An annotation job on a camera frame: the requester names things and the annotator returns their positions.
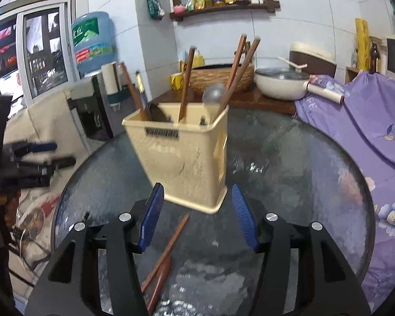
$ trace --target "green packet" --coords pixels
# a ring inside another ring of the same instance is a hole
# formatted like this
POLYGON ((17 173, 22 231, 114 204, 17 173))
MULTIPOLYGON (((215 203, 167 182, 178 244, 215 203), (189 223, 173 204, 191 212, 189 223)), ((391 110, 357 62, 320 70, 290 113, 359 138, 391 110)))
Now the green packet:
POLYGON ((146 0, 148 3, 149 16, 153 20, 162 20, 165 15, 165 11, 161 7, 158 0, 146 0))

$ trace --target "woven basket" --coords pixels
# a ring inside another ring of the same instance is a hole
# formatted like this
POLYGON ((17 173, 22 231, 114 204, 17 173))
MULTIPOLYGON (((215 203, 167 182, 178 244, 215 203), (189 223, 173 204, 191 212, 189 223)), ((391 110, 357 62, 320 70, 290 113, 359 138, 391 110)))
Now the woven basket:
MULTIPOLYGON (((200 66, 192 69, 189 87, 196 91, 205 91, 212 84, 227 84, 232 64, 216 64, 200 66)), ((254 66, 250 64, 241 78, 237 91, 248 90, 253 84, 254 66)))

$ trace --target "blue water jug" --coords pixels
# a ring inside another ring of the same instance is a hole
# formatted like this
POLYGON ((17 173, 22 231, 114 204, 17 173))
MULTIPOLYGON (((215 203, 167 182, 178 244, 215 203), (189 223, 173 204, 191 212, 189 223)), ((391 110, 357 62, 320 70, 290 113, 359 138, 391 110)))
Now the blue water jug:
POLYGON ((90 73, 115 61, 110 34, 110 16, 105 12, 82 15, 72 24, 77 69, 90 73))

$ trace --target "yellow bag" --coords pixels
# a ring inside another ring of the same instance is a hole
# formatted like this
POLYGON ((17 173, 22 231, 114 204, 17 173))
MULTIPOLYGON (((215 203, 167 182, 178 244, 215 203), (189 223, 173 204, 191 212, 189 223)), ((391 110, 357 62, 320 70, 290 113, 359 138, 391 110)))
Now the yellow bag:
POLYGON ((369 70, 370 68, 370 40, 367 21, 356 18, 358 69, 369 70))

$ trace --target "wooden chopstick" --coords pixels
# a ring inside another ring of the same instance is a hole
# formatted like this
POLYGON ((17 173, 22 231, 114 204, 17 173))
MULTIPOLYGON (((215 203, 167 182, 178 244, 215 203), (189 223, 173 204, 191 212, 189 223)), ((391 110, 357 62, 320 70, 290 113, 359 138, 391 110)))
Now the wooden chopstick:
POLYGON ((150 274, 148 274, 148 277, 142 283, 142 286, 141 286, 142 293, 144 293, 145 290, 148 288, 149 284, 152 282, 152 279, 154 279, 155 274, 157 274, 158 269, 161 266, 162 262, 167 257, 167 255, 169 255, 169 253, 171 252, 174 244, 176 243, 177 239, 180 236, 181 231, 183 230, 184 226, 186 225, 187 221, 189 220, 189 217, 190 217, 190 214, 187 214, 183 217, 179 226, 176 229, 176 232, 173 234, 172 238, 170 239, 170 242, 165 247, 164 252, 162 252, 160 258, 158 259, 157 263, 155 264, 154 269, 151 271, 150 274))
POLYGON ((139 109, 139 113, 141 115, 141 118, 143 121, 150 121, 148 118, 148 115, 146 114, 146 111, 143 107, 141 97, 139 95, 138 90, 133 86, 132 81, 130 79, 129 73, 127 72, 126 65, 122 62, 120 63, 120 68, 122 71, 122 76, 127 82, 127 87, 129 88, 130 94, 132 94, 133 101, 136 105, 136 108, 139 109))
POLYGON ((260 38, 256 37, 249 49, 249 52, 247 52, 247 56, 243 61, 243 64, 241 64, 240 68, 238 69, 238 72, 233 80, 233 83, 231 84, 230 89, 226 90, 224 94, 221 97, 221 104, 219 106, 218 111, 215 114, 214 120, 218 118, 218 116, 221 115, 222 111, 226 108, 228 101, 230 100, 231 96, 234 93, 234 90, 236 89, 238 83, 241 80, 241 77, 243 77, 244 72, 246 71, 247 67, 249 66, 249 63, 256 52, 256 48, 258 47, 260 43, 260 38))
POLYGON ((168 255, 162 262, 161 266, 157 272, 157 283, 155 284, 154 290, 152 291, 151 297, 146 304, 146 309, 148 309, 148 314, 153 315, 155 308, 157 307, 158 301, 160 299, 162 288, 170 274, 171 264, 173 260, 170 255, 168 255))
POLYGON ((226 83, 226 89, 228 90, 231 86, 231 83, 234 80, 235 74, 237 73, 238 65, 240 64, 241 55, 243 54, 244 46, 246 45, 247 35, 242 34, 240 37, 240 41, 238 42, 237 51, 235 53, 233 66, 231 67, 230 77, 226 83))
POLYGON ((186 63, 186 73, 183 81, 183 94, 181 95, 179 122, 186 116, 187 107, 187 88, 189 87, 190 75, 192 73, 193 58, 195 57, 196 47, 190 46, 189 55, 186 63))

